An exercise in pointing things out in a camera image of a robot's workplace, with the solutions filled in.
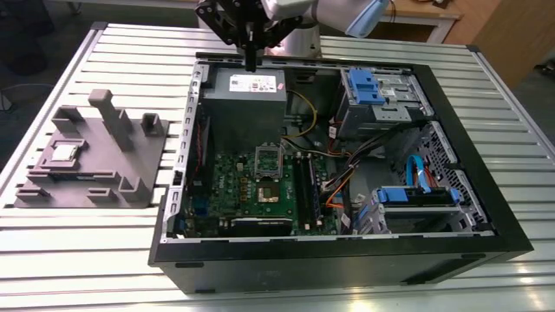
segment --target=label on power supply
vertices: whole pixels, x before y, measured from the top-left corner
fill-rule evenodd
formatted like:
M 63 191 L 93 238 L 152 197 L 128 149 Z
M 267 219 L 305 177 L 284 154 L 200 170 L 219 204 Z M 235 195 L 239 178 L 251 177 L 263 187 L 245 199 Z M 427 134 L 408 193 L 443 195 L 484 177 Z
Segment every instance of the label on power supply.
M 276 76 L 232 75 L 229 77 L 229 91 L 276 93 Z

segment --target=floor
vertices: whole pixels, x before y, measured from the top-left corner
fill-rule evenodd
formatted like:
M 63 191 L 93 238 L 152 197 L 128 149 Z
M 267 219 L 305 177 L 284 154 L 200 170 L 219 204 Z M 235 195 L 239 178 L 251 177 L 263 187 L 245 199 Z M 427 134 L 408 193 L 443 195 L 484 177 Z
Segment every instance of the floor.
M 197 26 L 191 10 L 83 4 L 83 13 L 72 16 L 65 3 L 47 1 L 45 4 L 56 26 L 56 31 L 39 39 L 48 57 L 48 69 L 36 75 L 20 77 L 0 65 L 0 89 L 21 83 L 56 84 L 93 21 Z M 13 153 L 48 93 L 47 86 L 27 86 L 5 91 L 15 105 L 9 113 L 0 112 L 0 168 Z M 547 137 L 555 142 L 555 123 L 551 122 L 555 117 L 555 79 L 534 72 L 514 93 Z

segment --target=green circuit board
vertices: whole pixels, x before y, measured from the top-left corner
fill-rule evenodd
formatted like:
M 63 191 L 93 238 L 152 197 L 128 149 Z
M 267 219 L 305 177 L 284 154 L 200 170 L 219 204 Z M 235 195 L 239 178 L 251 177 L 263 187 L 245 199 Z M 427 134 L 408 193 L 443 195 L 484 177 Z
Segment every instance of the green circuit board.
M 275 169 L 271 161 L 260 159 L 259 168 Z M 313 158 L 316 179 L 328 176 L 325 160 Z M 296 211 L 293 156 L 281 159 L 281 178 L 255 178 L 255 153 L 225 154 L 215 157 L 212 195 L 209 196 L 208 217 L 288 218 L 293 221 L 293 231 L 303 235 L 333 234 L 335 216 L 327 216 L 323 226 L 305 230 L 299 226 Z
M 279 184 L 276 202 L 259 202 L 256 179 L 253 178 L 253 153 L 239 155 L 217 154 L 215 180 L 209 198 L 212 216 L 283 216 L 293 217 L 296 200 L 291 157 L 284 156 L 281 179 L 268 183 Z

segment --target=aluminum extrusion table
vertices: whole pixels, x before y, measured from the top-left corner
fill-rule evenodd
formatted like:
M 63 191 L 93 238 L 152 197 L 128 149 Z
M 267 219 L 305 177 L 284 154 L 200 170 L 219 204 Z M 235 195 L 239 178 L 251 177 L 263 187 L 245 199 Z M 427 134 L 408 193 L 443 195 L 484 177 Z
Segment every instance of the aluminum extrusion table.
M 256 294 L 184 295 L 147 266 L 172 162 L 195 53 L 231 52 L 201 29 L 96 23 L 0 175 L 0 308 L 76 311 L 528 311 L 555 309 L 554 147 L 480 53 L 457 45 L 321 38 L 327 58 L 411 62 L 432 68 L 534 244 L 508 263 L 436 285 Z M 172 123 L 147 209 L 19 209 L 16 185 L 55 131 L 60 105 L 97 116 L 93 88 L 115 94 L 131 118 Z

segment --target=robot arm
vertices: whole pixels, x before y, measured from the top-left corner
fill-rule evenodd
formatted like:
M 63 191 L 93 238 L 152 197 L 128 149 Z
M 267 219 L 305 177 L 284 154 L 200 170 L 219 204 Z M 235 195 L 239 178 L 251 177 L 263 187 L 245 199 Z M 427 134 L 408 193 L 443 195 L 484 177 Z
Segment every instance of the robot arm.
M 388 0 L 203 0 L 195 12 L 221 41 L 235 44 L 247 71 L 255 72 L 264 49 L 275 47 L 304 21 L 363 38 L 387 6 Z

